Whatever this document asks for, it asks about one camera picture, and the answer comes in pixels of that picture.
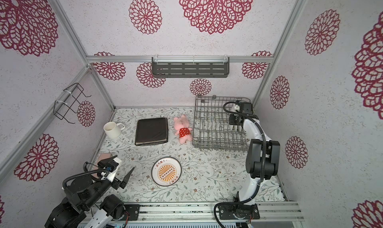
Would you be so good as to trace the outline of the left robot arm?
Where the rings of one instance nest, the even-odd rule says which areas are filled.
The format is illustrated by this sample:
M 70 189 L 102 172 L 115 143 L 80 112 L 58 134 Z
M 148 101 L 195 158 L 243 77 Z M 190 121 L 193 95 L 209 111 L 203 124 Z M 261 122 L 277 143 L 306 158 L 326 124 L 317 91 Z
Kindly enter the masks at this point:
M 89 170 L 90 163 L 83 164 L 83 173 L 70 176 L 62 182 L 66 197 L 49 215 L 46 228 L 76 228 L 87 217 L 87 212 L 110 189 L 124 189 L 134 171 L 131 169 L 122 180 L 116 178 L 123 164 L 117 156 L 100 160 L 95 170 Z M 87 223 L 87 228 L 104 228 L 112 220 L 124 218 L 129 221 L 130 214 L 124 202 L 114 194 L 107 196 L 98 211 Z

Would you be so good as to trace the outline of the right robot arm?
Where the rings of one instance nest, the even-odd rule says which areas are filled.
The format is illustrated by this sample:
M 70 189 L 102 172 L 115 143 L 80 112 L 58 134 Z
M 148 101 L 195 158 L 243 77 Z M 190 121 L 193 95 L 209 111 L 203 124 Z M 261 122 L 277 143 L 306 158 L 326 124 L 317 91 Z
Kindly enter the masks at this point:
M 245 160 L 247 178 L 233 201 L 251 205 L 265 181 L 277 175 L 280 143 L 266 135 L 250 102 L 229 101 L 223 109 L 229 114 L 229 129 L 243 130 L 249 139 Z

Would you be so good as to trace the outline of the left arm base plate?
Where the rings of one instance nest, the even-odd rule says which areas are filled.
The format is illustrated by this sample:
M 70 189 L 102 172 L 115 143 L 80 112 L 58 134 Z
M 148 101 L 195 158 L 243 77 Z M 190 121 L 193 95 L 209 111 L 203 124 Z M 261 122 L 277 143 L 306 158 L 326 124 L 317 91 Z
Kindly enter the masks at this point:
M 138 216 L 140 213 L 140 205 L 134 205 L 134 204 L 125 204 L 124 205 L 124 212 L 123 217 L 120 219 L 121 221 L 137 221 Z

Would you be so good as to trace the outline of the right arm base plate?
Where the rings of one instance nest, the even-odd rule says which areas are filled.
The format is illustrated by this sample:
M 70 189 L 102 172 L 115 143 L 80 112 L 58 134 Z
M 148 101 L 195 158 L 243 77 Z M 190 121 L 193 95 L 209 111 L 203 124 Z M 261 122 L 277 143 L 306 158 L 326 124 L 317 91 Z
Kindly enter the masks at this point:
M 258 206 L 254 205 L 230 205 L 218 206 L 218 214 L 221 220 L 259 220 Z

